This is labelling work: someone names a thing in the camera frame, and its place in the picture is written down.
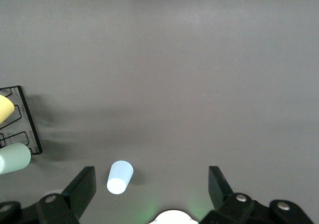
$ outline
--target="gray background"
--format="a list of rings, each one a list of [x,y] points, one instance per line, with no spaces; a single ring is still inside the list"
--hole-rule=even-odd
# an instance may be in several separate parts
[[[208,166],[319,223],[319,0],[0,0],[0,87],[22,85],[43,154],[0,176],[26,207],[86,165],[83,224],[212,209]],[[113,162],[135,173],[106,188]]]

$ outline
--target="screw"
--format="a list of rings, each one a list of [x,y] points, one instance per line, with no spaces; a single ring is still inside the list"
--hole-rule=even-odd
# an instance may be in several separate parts
[[[290,210],[290,207],[287,203],[284,203],[284,202],[278,202],[277,203],[277,206],[281,209],[281,210],[284,210],[284,211],[289,211]]]
[[[0,213],[4,213],[10,209],[11,209],[11,205],[5,205],[2,208],[0,208]]]
[[[52,195],[52,196],[47,197],[44,201],[46,203],[51,203],[51,202],[53,202],[55,200],[55,198],[56,198],[56,196]]]
[[[238,194],[237,196],[236,196],[236,199],[238,200],[238,201],[240,201],[240,202],[245,202],[245,201],[247,201],[247,198],[244,196],[244,195],[242,195],[242,194]]]

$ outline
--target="white circular base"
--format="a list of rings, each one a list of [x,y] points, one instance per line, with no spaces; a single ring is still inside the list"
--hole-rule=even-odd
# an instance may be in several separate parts
[[[113,194],[121,194],[126,189],[126,183],[120,178],[112,178],[108,181],[107,188]]]
[[[150,224],[198,224],[198,222],[182,211],[168,210],[159,214]]]

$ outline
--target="plastic cup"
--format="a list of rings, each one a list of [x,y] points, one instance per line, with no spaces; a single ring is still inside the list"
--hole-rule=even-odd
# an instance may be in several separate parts
[[[6,120],[14,111],[13,103],[6,97],[0,95],[0,123]]]
[[[120,160],[113,163],[107,183],[110,193],[123,193],[131,180],[133,171],[132,165],[126,161]]]
[[[25,168],[31,160],[30,150],[22,143],[14,143],[0,149],[0,174]]]

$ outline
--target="yellow cup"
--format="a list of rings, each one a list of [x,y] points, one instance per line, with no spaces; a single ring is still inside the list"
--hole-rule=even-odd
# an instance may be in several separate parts
[[[13,103],[7,97],[0,95],[0,124],[5,121],[13,111]]]

